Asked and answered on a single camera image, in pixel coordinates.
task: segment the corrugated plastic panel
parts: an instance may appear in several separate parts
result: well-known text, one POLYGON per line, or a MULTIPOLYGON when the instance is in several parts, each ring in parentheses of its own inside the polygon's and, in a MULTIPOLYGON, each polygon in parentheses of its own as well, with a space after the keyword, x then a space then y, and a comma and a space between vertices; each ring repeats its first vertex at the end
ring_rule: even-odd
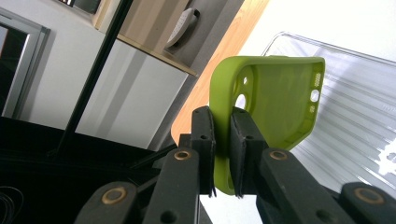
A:
POLYGON ((396 197, 396 63, 282 33, 263 53, 326 60, 314 131, 291 152, 336 191, 362 181, 396 197))

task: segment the metal rod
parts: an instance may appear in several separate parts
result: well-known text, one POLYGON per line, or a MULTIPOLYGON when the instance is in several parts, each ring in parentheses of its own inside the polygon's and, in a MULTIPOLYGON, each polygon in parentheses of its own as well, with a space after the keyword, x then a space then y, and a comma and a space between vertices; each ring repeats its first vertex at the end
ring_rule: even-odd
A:
POLYGON ((177 148, 177 145, 172 144, 169 147, 166 147, 164 149, 161 149, 159 151, 152 153, 151 155, 148 155, 147 157, 143 158, 142 160, 138 161, 137 163, 131 165, 129 168, 130 169, 140 169, 144 166, 147 166, 147 165, 159 160, 160 158, 166 156, 168 154, 168 152, 172 151, 175 148, 177 148))
POLYGON ((101 48, 96 56, 95 62, 93 63, 90 74, 85 81, 84 88, 78 98, 76 107, 73 110, 73 114, 67 123, 64 135, 62 136, 61 142, 58 148, 53 152, 55 160, 61 160, 64 158, 67 151, 67 143, 72 138, 76 128, 81 120, 82 114, 84 113, 85 107, 92 95, 93 89, 96 85, 97 80, 105 66, 107 57, 113 48, 114 42, 116 41, 117 35, 120 32, 120 28, 128 14, 129 8, 131 7, 133 0, 121 0, 116 10, 113 20, 107 30, 105 40, 102 43, 101 48))

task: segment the clamp jaw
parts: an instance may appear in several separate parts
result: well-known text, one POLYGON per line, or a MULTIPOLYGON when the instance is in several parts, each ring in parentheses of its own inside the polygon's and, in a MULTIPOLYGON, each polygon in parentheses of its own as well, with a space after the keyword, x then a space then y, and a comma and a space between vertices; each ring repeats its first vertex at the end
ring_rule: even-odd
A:
MULTIPOLYGON (((142 186, 110 183, 97 190, 76 223, 197 223, 199 194, 215 192, 216 137, 207 106, 192 113, 191 134, 165 158, 158 178, 142 186), (125 195, 117 192, 125 189, 125 195), (116 203, 104 203, 110 197, 116 203)), ((256 194, 264 223, 394 223, 396 200, 382 189, 348 183, 340 194, 322 187, 290 152, 270 148, 245 110, 231 115, 230 171, 235 195, 256 194)))

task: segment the wall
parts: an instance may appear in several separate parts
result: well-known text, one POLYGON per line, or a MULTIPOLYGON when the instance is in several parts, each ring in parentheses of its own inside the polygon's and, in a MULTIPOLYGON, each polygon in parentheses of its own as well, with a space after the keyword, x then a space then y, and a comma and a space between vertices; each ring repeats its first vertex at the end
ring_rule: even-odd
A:
MULTIPOLYGON (((21 119, 64 129, 105 36, 88 14, 55 0, 1 7, 51 29, 21 119)), ((186 76, 116 41, 78 132, 147 148, 186 76)))
POLYGON ((396 61, 392 0, 273 0, 240 54, 261 55, 282 31, 396 61))

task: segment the cabinet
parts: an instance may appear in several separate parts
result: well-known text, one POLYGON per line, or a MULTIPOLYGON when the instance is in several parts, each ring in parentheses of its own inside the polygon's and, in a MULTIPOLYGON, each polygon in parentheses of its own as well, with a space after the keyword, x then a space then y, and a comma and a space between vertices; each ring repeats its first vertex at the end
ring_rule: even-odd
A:
MULTIPOLYGON (((230 26, 243 0, 134 0, 119 40, 188 74, 199 76, 230 26), (177 48, 164 46, 183 10, 192 7, 201 17, 177 48)), ((92 21, 102 33, 120 0, 102 0, 92 21)))

